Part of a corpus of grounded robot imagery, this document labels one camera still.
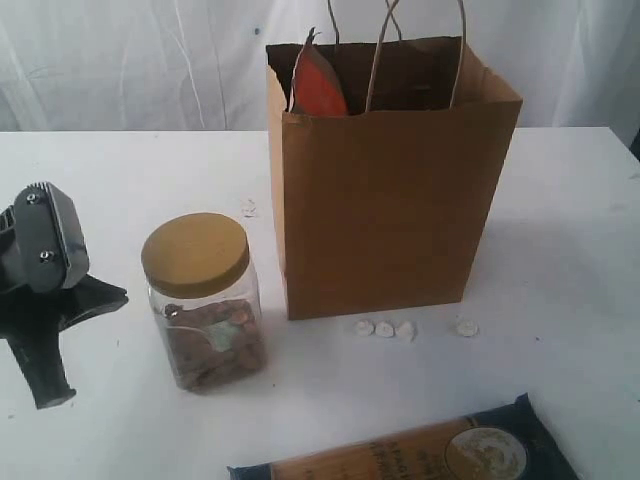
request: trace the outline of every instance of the glass jar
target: glass jar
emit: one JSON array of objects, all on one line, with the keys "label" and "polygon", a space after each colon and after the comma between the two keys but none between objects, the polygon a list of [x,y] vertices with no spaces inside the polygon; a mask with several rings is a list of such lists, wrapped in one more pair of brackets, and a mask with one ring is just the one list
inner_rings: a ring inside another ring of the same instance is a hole
[{"label": "glass jar", "polygon": [[142,265],[180,388],[202,391],[264,366],[258,280],[237,222],[212,213],[171,220],[145,242]]}]

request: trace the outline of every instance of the white pebble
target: white pebble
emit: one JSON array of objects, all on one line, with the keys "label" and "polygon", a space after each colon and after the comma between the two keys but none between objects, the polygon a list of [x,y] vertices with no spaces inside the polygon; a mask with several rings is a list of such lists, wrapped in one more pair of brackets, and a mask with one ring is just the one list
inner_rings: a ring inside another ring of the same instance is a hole
[{"label": "white pebble", "polygon": [[478,325],[471,320],[462,320],[456,325],[456,331],[463,337],[475,337],[478,334]]},{"label": "white pebble", "polygon": [[384,338],[393,337],[395,335],[393,325],[387,322],[380,322],[376,325],[376,335]]},{"label": "white pebble", "polygon": [[373,326],[373,323],[368,320],[360,320],[356,323],[356,334],[359,337],[368,337],[373,333],[374,329],[375,327]]},{"label": "white pebble", "polygon": [[407,342],[412,342],[416,336],[416,329],[411,322],[403,322],[398,328],[396,328],[396,335]]}]

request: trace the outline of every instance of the white backdrop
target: white backdrop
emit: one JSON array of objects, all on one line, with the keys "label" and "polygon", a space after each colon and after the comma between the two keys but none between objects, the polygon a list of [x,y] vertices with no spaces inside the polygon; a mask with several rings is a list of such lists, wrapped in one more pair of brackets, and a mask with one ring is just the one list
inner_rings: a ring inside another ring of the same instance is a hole
[{"label": "white backdrop", "polygon": [[[375,41],[384,0],[333,0]],[[640,0],[467,0],[469,43],[526,126],[640,126]],[[401,0],[405,37],[459,33],[453,0]],[[0,130],[265,128],[264,45],[333,34],[325,0],[0,0]],[[394,35],[389,30],[388,36]]]}]

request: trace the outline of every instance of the white table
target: white table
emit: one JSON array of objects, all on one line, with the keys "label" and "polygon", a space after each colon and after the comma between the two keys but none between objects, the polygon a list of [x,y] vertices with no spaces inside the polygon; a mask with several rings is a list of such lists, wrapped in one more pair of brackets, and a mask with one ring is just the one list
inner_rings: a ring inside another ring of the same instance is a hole
[{"label": "white table", "polygon": [[[131,298],[63,334],[78,395],[60,407],[35,410],[1,342],[0,478],[224,479],[225,465],[526,391],[583,478],[640,475],[640,164],[608,129],[516,132],[462,304],[366,315],[415,321],[413,344],[356,337],[361,315],[285,320],[264,132],[5,133],[0,165],[0,207],[55,183],[76,202],[91,272]],[[256,218],[242,215],[250,200]],[[270,365],[196,396],[173,383],[139,254],[156,226],[203,210],[248,231]],[[458,316],[480,335],[453,334]]]}]

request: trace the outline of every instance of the yellow lid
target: yellow lid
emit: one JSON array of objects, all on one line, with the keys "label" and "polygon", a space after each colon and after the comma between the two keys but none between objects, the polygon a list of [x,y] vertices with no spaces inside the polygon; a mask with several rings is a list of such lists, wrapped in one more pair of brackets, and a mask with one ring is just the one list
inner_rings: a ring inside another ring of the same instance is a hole
[{"label": "yellow lid", "polygon": [[158,227],[142,248],[149,284],[173,298],[202,298],[233,285],[249,265],[244,229],[228,217],[195,213]]}]

